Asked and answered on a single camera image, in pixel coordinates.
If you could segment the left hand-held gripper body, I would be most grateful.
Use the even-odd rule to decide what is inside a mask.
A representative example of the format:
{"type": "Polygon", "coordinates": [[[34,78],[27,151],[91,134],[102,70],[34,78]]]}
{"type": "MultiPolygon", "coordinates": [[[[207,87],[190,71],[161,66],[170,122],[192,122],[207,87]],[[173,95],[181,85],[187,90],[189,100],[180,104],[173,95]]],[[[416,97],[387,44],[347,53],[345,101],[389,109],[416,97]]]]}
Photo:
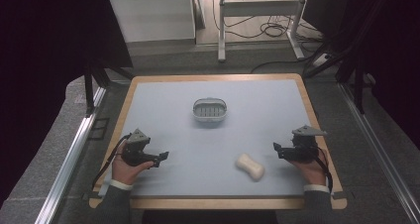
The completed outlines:
{"type": "Polygon", "coordinates": [[[136,129],[127,139],[122,152],[123,161],[136,167],[146,162],[153,162],[155,167],[159,166],[159,156],[149,155],[144,152],[144,148],[151,141],[151,138],[145,135],[140,129],[136,129]]]}

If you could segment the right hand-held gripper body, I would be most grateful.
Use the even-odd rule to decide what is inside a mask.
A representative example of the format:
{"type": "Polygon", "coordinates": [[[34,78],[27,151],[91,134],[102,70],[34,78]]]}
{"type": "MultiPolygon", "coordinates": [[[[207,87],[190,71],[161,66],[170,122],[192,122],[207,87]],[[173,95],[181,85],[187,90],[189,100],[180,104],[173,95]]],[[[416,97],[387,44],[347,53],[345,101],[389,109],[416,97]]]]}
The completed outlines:
{"type": "Polygon", "coordinates": [[[304,125],[293,130],[292,135],[292,147],[283,148],[282,146],[278,146],[278,157],[288,161],[311,163],[319,156],[316,137],[326,136],[327,133],[304,125]]]}

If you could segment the white soap bar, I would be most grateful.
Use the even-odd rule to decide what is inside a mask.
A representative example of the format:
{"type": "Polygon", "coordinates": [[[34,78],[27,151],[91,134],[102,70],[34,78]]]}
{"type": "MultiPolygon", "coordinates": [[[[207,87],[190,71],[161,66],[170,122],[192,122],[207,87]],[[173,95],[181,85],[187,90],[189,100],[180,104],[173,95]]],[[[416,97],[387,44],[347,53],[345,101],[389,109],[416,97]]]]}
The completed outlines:
{"type": "Polygon", "coordinates": [[[248,154],[241,154],[236,160],[236,166],[244,170],[255,181],[260,180],[264,175],[264,166],[248,154]]]}

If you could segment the grey soap dish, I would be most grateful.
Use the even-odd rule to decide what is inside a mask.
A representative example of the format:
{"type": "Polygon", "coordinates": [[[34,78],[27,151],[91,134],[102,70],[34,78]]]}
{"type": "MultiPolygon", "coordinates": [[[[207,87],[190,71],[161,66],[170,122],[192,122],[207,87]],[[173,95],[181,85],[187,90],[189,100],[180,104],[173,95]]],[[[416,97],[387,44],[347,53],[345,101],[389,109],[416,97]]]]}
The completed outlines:
{"type": "Polygon", "coordinates": [[[228,107],[220,98],[201,98],[194,102],[193,117],[199,122],[220,122],[227,116],[228,107]]]}

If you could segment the person's left hand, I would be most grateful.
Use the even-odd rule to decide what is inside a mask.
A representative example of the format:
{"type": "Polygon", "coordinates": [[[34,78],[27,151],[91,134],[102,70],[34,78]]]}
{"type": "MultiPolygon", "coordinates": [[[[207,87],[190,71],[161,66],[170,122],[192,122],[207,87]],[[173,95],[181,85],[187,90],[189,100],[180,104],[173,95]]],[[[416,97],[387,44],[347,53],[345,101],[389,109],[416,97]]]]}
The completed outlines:
{"type": "Polygon", "coordinates": [[[121,183],[132,185],[136,181],[137,176],[143,170],[151,168],[154,163],[146,162],[135,167],[127,165],[122,159],[122,153],[125,146],[126,142],[123,142],[123,144],[120,145],[117,149],[117,154],[115,155],[112,162],[112,178],[121,183]]]}

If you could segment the person's right hand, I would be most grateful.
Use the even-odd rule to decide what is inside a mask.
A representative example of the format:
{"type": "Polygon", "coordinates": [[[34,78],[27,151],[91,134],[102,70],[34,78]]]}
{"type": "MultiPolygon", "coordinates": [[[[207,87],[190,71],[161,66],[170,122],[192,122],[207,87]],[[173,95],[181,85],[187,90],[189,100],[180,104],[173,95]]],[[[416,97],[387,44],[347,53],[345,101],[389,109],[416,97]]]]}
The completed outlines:
{"type": "Polygon", "coordinates": [[[326,185],[327,177],[323,168],[316,161],[309,164],[296,161],[290,161],[290,163],[300,170],[308,184],[326,185]]]}

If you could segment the wooden-framed white work board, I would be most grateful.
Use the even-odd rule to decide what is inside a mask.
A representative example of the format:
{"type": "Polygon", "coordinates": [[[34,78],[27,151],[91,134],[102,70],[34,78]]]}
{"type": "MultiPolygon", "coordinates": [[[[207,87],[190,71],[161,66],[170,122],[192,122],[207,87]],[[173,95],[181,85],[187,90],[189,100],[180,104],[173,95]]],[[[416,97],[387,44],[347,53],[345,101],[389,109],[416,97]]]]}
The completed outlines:
{"type": "Polygon", "coordinates": [[[140,129],[151,138],[148,154],[169,152],[158,168],[141,172],[135,197],[300,196],[304,178],[278,157],[274,143],[291,146],[292,131],[309,122],[293,79],[139,83],[122,132],[140,129]],[[201,98],[220,98],[227,116],[199,122],[192,107],[201,98]],[[236,166],[241,154],[264,166],[255,181],[236,166]]]}

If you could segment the black stand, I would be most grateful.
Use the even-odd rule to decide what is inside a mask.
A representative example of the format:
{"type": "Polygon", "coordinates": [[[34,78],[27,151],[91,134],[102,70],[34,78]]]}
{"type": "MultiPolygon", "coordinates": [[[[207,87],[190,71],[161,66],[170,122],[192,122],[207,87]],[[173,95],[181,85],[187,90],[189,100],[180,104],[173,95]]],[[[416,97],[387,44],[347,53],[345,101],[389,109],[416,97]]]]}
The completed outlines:
{"type": "Polygon", "coordinates": [[[89,117],[93,114],[95,105],[94,105],[94,93],[93,93],[93,82],[100,88],[106,88],[111,79],[109,78],[106,68],[113,70],[114,72],[122,75],[123,77],[132,80],[135,76],[126,71],[124,68],[118,67],[116,65],[111,65],[107,62],[88,62],[84,66],[84,86],[85,86],[85,99],[86,99],[86,114],[85,117],[89,117]]]}
{"type": "Polygon", "coordinates": [[[386,0],[369,0],[365,8],[352,21],[353,25],[350,27],[350,30],[354,30],[355,34],[348,42],[346,48],[318,67],[311,70],[304,70],[302,75],[303,78],[311,78],[321,71],[340,63],[341,65],[335,74],[335,78],[339,83],[346,83],[352,74],[355,76],[353,94],[354,105],[361,114],[365,113],[363,107],[365,70],[362,55],[363,43],[385,1],[386,0]]]}

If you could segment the white power strip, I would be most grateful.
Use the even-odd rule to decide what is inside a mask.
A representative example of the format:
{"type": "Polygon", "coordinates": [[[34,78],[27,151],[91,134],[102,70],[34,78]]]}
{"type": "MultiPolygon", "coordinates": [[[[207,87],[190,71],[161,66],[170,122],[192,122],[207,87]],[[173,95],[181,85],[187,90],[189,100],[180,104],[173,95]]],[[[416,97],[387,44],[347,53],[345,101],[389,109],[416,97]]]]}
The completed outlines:
{"type": "Polygon", "coordinates": [[[318,67],[322,64],[324,64],[327,60],[329,60],[332,56],[330,54],[321,54],[320,56],[318,56],[314,61],[313,61],[313,65],[315,67],[318,67]]]}

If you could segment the white cabinet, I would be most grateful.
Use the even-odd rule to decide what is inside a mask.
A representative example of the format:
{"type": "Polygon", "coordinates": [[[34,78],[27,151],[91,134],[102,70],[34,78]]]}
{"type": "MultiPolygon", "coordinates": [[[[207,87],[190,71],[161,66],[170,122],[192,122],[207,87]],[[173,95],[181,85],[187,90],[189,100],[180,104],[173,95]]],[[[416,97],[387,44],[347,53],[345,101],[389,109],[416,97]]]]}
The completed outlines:
{"type": "Polygon", "coordinates": [[[192,0],[110,0],[126,43],[192,40],[192,0]]]}

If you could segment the aluminium rail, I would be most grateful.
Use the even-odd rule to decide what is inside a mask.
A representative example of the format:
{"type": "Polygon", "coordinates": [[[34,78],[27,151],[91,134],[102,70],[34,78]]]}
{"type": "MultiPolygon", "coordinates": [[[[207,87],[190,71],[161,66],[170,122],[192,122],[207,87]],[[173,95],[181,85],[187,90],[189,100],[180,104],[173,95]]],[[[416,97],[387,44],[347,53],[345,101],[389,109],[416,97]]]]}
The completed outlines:
{"type": "Polygon", "coordinates": [[[373,130],[368,118],[365,114],[361,113],[354,103],[354,96],[351,90],[343,84],[338,84],[343,97],[348,104],[358,126],[367,140],[374,156],[376,157],[383,173],[385,174],[390,186],[406,215],[408,216],[411,224],[420,224],[420,204],[415,199],[412,191],[408,187],[405,180],[402,178],[397,168],[391,161],[389,155],[386,153],[381,141],[373,130]]]}
{"type": "Polygon", "coordinates": [[[78,127],[75,137],[71,143],[71,146],[69,147],[67,155],[62,163],[62,166],[58,171],[54,183],[52,184],[52,188],[34,224],[52,223],[53,217],[63,197],[64,191],[66,190],[66,187],[71,179],[80,154],[83,151],[90,129],[96,118],[98,108],[101,105],[105,93],[106,88],[99,87],[96,90],[93,96],[94,107],[92,114],[82,119],[81,124],[78,127]]]}

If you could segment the white metal desk frame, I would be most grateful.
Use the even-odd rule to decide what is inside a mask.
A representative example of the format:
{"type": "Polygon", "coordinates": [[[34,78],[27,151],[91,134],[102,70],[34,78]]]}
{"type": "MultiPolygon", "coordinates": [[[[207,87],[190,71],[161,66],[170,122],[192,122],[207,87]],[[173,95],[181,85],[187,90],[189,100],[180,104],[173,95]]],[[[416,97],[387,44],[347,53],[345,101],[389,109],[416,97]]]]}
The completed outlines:
{"type": "Polygon", "coordinates": [[[296,33],[305,3],[306,0],[269,0],[249,2],[226,2],[225,0],[219,0],[220,25],[218,38],[218,61],[226,60],[225,19],[252,16],[290,16],[292,18],[292,24],[291,28],[286,31],[286,35],[296,58],[304,58],[304,53],[296,39],[296,33]]]}

